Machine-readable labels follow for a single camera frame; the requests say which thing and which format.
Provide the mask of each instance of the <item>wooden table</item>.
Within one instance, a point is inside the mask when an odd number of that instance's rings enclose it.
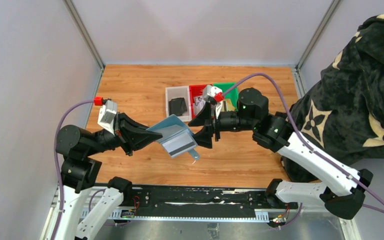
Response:
[[[97,96],[118,103],[118,111],[133,120],[152,126],[166,117],[165,87],[237,82],[257,72],[270,75],[280,86],[288,106],[297,99],[294,80],[288,67],[107,65]],[[269,99],[269,111],[284,112],[272,84],[263,77],[249,79],[239,91],[254,87]],[[90,113],[87,130],[97,124],[99,107]],[[126,156],[121,148],[94,155],[102,162],[98,182],[114,176],[134,184],[265,188],[273,178],[288,179],[280,156],[257,145],[251,132],[222,132],[213,149],[197,147],[201,158],[192,165],[187,153],[170,158],[156,142]]]

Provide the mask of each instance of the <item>wood grain surface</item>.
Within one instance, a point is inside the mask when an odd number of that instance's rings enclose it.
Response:
[[[257,72],[270,75],[280,86],[288,106],[297,99],[291,70],[288,67],[233,66],[167,66],[167,65],[107,65],[97,96],[118,103],[118,111],[133,120],[152,126],[166,117],[165,87],[237,82]],[[269,99],[269,111],[284,112],[272,84],[263,77],[254,77],[239,86],[239,91],[254,87]],[[95,132],[99,107],[94,106],[86,129]],[[251,132],[222,132],[213,149],[197,147],[201,158],[192,165],[185,153],[170,158],[156,142],[133,156],[121,148],[92,156],[101,161],[97,182],[107,182],[118,176],[134,184],[161,184],[218,187],[265,188],[273,178],[288,179],[280,156],[264,149],[252,140]]]

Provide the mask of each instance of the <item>black item in white bin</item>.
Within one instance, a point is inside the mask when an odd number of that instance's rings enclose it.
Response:
[[[168,102],[168,112],[170,115],[174,114],[180,117],[187,110],[185,98],[183,97],[173,98]]]

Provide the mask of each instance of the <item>white wall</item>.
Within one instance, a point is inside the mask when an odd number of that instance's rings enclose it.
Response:
[[[57,186],[59,118],[100,70],[61,0],[0,0],[0,239],[38,239]],[[85,125],[85,106],[67,122]]]
[[[295,65],[330,0],[74,0],[106,64]]]
[[[384,0],[343,0],[326,27],[307,62],[301,68],[301,78],[308,91],[320,80],[320,71],[333,62],[357,32],[357,28],[369,17],[384,13]],[[354,166],[369,169],[374,178],[371,188],[384,198],[384,159],[365,159]],[[366,194],[366,204],[381,207]],[[384,239],[384,215],[370,209],[362,209],[355,218],[363,240]]]

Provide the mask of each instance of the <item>grey floor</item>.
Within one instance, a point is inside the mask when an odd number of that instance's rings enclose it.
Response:
[[[306,213],[280,231],[266,223],[132,221],[126,226],[104,226],[96,239],[107,240],[344,240],[339,219]]]

